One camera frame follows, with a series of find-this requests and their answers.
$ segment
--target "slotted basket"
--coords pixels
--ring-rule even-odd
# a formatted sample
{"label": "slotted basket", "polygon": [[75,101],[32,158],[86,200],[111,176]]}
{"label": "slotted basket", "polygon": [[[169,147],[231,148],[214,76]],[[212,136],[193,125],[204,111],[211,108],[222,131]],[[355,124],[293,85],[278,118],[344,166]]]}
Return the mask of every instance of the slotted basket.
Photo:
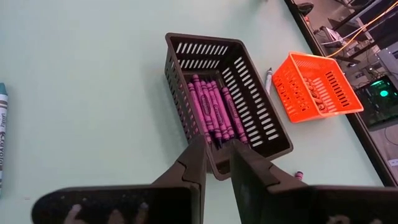
{"label": "slotted basket", "polygon": [[[326,110],[318,109],[304,82],[310,79]],[[335,59],[291,52],[272,76],[272,82],[291,122],[363,111]]]}
{"label": "slotted basket", "polygon": [[[168,45],[165,75],[188,142],[204,134],[190,96],[187,82],[193,74],[216,79],[219,87],[227,86],[241,118],[249,146],[262,156],[275,159],[293,150],[292,143],[275,112],[261,79],[240,40],[172,34]],[[207,150],[215,177],[229,177],[229,147]]]}

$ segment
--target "table surface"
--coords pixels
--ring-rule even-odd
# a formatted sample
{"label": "table surface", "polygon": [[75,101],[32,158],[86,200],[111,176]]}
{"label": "table surface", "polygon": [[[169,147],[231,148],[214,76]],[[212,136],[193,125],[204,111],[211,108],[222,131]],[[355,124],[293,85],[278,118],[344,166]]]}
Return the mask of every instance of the table surface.
{"label": "table surface", "polygon": [[[63,187],[151,183],[185,149],[167,32],[240,39],[260,74],[310,53],[283,1],[4,0],[0,11],[7,224],[30,223],[34,202]],[[308,184],[382,185],[345,116],[292,124],[271,97],[294,144],[281,169]],[[205,223],[240,223],[230,180],[208,175]]]}

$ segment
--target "black plastic basket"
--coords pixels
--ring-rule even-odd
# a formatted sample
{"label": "black plastic basket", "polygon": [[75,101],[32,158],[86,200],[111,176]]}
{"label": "black plastic basket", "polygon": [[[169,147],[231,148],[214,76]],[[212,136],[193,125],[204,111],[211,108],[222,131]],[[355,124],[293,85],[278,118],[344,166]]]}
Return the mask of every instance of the black plastic basket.
{"label": "black plastic basket", "polygon": [[[192,75],[198,74],[202,78],[215,78],[218,84],[229,88],[251,149],[268,159],[293,150],[240,40],[172,33],[165,38],[168,45],[165,75],[188,142],[204,134],[187,86]],[[228,142],[219,150],[212,145],[206,153],[215,177],[218,180],[230,177]]]}

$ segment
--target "orange plastic basket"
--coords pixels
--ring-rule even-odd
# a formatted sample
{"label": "orange plastic basket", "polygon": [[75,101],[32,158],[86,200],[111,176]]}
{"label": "orange plastic basket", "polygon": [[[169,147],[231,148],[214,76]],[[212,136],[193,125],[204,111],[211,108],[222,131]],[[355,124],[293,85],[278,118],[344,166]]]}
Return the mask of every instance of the orange plastic basket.
{"label": "orange plastic basket", "polygon": [[[272,81],[291,122],[363,111],[361,102],[332,58],[290,52]],[[322,100],[322,110],[312,94]]]}

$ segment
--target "green light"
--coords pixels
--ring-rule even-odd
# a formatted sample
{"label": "green light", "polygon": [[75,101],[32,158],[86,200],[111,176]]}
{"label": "green light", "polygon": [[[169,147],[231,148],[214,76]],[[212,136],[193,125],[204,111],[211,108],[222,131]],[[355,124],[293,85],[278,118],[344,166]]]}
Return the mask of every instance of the green light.
{"label": "green light", "polygon": [[373,85],[377,85],[377,84],[379,84],[380,82],[382,82],[381,80],[379,80],[379,81],[377,81],[377,82],[374,82],[371,86],[373,86]]}
{"label": "green light", "polygon": [[387,92],[386,90],[383,90],[383,91],[380,92],[380,95],[381,95],[382,97],[385,97],[385,96],[388,95],[388,92]]}

